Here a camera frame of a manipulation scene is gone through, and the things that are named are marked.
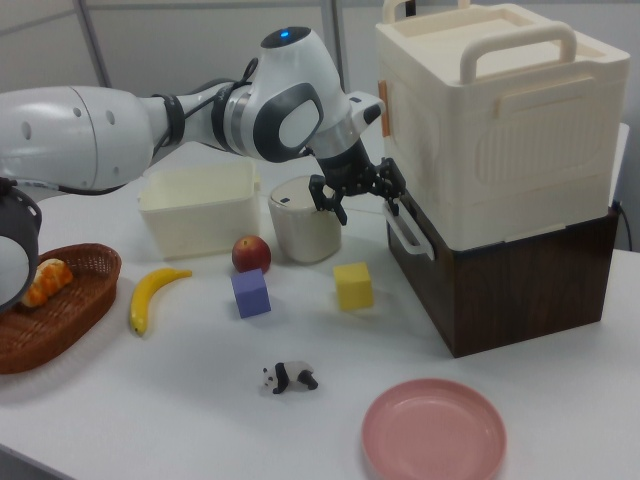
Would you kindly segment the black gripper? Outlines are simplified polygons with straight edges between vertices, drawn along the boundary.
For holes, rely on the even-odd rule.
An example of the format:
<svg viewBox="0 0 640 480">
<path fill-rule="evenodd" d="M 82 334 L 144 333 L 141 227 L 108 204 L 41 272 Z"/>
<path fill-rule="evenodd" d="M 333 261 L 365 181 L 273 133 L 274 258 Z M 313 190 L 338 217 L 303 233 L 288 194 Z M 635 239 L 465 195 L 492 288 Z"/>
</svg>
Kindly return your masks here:
<svg viewBox="0 0 640 480">
<path fill-rule="evenodd" d="M 317 158 L 324 175 L 312 175 L 309 192 L 317 211 L 333 212 L 340 224 L 347 223 L 342 197 L 372 193 L 386 200 L 393 216 L 399 215 L 398 199 L 405 194 L 406 180 L 392 158 L 383 158 L 375 167 L 366 148 L 357 140 L 346 151 L 327 158 Z M 326 184 L 334 190 L 331 197 L 324 193 Z"/>
</svg>

